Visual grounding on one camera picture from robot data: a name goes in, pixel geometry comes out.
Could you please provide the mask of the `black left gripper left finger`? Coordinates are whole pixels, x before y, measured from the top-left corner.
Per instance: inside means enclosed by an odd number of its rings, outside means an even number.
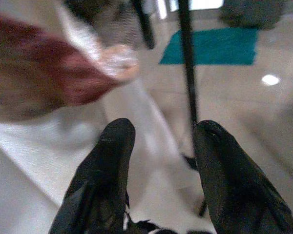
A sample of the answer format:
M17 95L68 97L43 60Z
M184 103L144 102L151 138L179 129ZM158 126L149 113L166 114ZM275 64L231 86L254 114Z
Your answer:
M77 167L48 234L123 234L126 188L135 128L110 122Z

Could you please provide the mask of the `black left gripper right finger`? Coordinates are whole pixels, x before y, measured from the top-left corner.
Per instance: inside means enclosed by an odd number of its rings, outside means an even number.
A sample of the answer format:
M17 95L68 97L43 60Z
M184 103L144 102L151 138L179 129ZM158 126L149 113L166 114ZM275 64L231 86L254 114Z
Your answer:
M287 203L223 126L213 120L197 123L194 148L217 234L293 234Z

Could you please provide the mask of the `cream white knit shirt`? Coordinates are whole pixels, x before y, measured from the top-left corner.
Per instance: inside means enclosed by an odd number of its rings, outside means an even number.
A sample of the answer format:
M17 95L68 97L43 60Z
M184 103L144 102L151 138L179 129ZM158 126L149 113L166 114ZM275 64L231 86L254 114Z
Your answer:
M0 208L59 206L113 117L138 131L129 188L186 187L176 141L137 73L126 0L0 0Z

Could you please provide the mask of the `black table leg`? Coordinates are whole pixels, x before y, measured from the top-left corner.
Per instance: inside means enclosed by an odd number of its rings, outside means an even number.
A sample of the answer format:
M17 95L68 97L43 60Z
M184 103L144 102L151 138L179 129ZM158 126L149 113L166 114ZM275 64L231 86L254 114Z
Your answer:
M184 57L184 68L186 73L186 83L190 110L190 132L192 143L194 143L194 127L198 120L198 114L196 102L194 53L192 46L192 26L189 10L189 0L178 0L178 6L178 16L181 28L182 53Z
M143 12L143 2L142 0L130 0L133 5L141 26L141 30L143 33L143 39L146 43L148 49L152 50L155 47L155 39L151 26L150 16Z

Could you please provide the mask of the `teal floor mat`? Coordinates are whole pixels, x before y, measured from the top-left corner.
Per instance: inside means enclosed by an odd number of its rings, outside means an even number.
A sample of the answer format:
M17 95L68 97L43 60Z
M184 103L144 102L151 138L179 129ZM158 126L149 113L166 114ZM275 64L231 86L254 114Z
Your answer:
M192 32L195 65L252 65L257 29L220 28Z

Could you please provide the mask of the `dark bulky floor object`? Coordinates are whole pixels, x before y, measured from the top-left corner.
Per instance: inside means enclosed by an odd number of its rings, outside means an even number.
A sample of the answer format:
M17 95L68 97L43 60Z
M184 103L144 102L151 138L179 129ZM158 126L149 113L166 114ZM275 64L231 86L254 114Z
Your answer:
M285 0L224 0L219 19L231 27L272 29L284 5Z

